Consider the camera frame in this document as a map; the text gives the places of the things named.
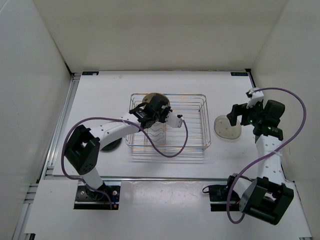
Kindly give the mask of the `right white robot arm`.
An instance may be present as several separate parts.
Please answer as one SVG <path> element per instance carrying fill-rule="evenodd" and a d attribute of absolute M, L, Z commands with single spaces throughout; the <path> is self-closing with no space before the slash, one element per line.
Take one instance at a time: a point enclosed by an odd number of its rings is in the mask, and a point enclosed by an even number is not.
<path fill-rule="evenodd" d="M 241 125 L 253 126 L 255 145 L 258 152 L 258 174 L 250 181 L 242 178 L 243 169 L 232 182 L 225 186 L 226 210 L 230 210 L 230 200 L 239 198 L 239 211 L 256 219 L 277 225 L 294 198 L 294 190 L 287 187 L 281 167 L 278 150 L 282 145 L 283 131 L 278 127 L 285 112 L 285 105 L 262 100 L 253 105 L 235 104 L 227 118 L 235 126 L 241 117 Z"/>

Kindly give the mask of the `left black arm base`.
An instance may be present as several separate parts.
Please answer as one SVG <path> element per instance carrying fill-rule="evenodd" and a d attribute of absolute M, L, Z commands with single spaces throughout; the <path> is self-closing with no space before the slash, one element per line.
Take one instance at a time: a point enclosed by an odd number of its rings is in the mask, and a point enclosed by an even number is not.
<path fill-rule="evenodd" d="M 112 210 L 119 209 L 121 185 L 105 182 L 104 192 L 108 197 L 96 191 L 89 190 L 83 183 L 78 183 L 73 208 L 75 210 Z"/>

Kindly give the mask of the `black glossy plate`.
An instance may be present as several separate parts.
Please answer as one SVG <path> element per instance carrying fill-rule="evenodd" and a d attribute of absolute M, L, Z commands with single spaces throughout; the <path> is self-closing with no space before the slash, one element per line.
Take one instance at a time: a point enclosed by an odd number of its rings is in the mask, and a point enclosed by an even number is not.
<path fill-rule="evenodd" d="M 120 146 L 121 143 L 122 143 L 122 139 L 119 138 L 119 139 L 107 144 L 106 146 L 104 146 L 101 149 L 101 151 L 104 153 L 112 152 L 112 151 L 116 150 Z"/>

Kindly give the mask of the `cream ceramic plate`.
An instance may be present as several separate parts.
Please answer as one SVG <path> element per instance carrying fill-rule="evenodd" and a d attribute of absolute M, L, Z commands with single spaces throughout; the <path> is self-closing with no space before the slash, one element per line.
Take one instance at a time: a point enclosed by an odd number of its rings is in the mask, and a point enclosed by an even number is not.
<path fill-rule="evenodd" d="M 145 107 L 150 107 L 155 111 L 161 111 L 161 109 L 170 108 L 169 98 L 158 92 L 148 93 L 143 97 L 142 103 L 145 103 Z"/>

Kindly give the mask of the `clear glass plate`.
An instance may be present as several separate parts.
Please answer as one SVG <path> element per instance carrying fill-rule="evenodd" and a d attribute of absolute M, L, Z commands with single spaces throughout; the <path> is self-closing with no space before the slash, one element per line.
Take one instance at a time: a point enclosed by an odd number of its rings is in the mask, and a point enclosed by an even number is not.
<path fill-rule="evenodd" d="M 213 129 L 217 137 L 226 142 L 235 142 L 242 134 L 242 126 L 240 125 L 240 121 L 236 120 L 236 125 L 231 126 L 226 115 L 219 115 L 214 120 Z"/>

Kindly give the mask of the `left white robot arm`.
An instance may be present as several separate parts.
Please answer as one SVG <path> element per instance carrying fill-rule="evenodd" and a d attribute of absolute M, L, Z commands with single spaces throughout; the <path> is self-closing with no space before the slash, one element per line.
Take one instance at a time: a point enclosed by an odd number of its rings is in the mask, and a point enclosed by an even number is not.
<path fill-rule="evenodd" d="M 172 113 L 170 101 L 160 93 L 149 94 L 142 103 L 129 110 L 120 119 L 109 119 L 106 124 L 89 128 L 78 125 L 66 142 L 64 157 L 84 181 L 87 194 L 93 200 L 106 196 L 106 185 L 96 165 L 100 151 L 123 137 L 165 123 Z"/>

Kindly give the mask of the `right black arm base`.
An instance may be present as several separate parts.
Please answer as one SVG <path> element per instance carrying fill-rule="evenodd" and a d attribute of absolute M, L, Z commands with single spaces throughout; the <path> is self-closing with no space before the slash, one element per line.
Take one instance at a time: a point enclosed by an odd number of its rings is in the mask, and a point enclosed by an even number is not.
<path fill-rule="evenodd" d="M 211 212 L 227 211 L 227 196 L 229 193 L 229 188 L 227 185 L 208 185 L 202 189 L 202 193 L 209 195 Z M 229 210 L 231 212 L 240 211 L 240 200 L 241 199 L 239 195 L 235 191 L 232 191 L 229 206 Z"/>

